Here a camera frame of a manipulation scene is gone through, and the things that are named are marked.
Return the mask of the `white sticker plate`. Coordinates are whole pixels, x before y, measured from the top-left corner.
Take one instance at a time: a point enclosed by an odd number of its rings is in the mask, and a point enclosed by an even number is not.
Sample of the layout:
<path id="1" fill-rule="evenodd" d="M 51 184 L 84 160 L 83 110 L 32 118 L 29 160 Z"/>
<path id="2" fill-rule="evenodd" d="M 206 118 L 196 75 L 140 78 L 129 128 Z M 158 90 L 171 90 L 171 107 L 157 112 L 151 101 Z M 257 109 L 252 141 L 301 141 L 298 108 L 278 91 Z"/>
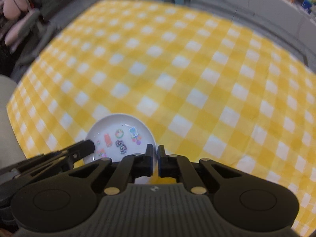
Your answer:
<path id="1" fill-rule="evenodd" d="M 127 155 L 145 153 L 148 144 L 154 148 L 153 164 L 157 162 L 153 134 L 143 122 L 131 115 L 115 113 L 100 119 L 89 130 L 86 139 L 94 142 L 95 151 L 83 159 L 85 164 L 103 157 L 119 162 Z"/>

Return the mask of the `pink chair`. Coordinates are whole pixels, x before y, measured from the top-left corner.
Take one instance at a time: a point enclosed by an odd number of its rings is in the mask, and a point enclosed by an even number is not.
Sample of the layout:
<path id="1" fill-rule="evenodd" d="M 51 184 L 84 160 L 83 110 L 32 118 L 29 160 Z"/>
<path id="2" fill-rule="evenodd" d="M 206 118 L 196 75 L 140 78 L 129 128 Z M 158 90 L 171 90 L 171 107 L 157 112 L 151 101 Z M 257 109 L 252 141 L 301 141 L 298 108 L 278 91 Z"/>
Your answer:
<path id="1" fill-rule="evenodd" d="M 39 21 L 41 12 L 29 0 L 4 0 L 2 8 L 7 22 L 1 28 L 1 40 L 6 47 L 16 50 Z"/>

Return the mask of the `yellow checkered tablecloth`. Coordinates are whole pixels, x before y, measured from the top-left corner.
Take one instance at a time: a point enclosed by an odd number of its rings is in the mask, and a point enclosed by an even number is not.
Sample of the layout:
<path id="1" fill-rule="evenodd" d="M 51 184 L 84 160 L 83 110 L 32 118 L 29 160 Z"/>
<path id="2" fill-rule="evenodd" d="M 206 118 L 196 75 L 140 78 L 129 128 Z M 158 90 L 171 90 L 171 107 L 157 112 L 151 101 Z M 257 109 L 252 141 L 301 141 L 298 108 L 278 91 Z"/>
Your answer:
<path id="1" fill-rule="evenodd" d="M 315 230 L 315 74 L 230 20 L 100 1 L 42 51 L 6 109 L 27 158 L 84 139 L 109 114 L 133 115 L 169 153 L 288 187 L 300 202 L 294 230 Z"/>

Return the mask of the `grey tv console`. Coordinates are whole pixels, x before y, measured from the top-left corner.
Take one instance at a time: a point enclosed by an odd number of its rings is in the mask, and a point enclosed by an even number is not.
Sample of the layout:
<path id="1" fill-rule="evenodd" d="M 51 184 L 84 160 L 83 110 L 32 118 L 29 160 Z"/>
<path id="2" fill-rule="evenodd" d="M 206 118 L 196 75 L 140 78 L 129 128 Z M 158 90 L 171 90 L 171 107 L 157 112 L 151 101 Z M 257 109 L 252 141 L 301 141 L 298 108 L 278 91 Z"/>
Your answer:
<path id="1" fill-rule="evenodd" d="M 286 31 L 315 54 L 315 21 L 288 0 L 226 0 Z"/>

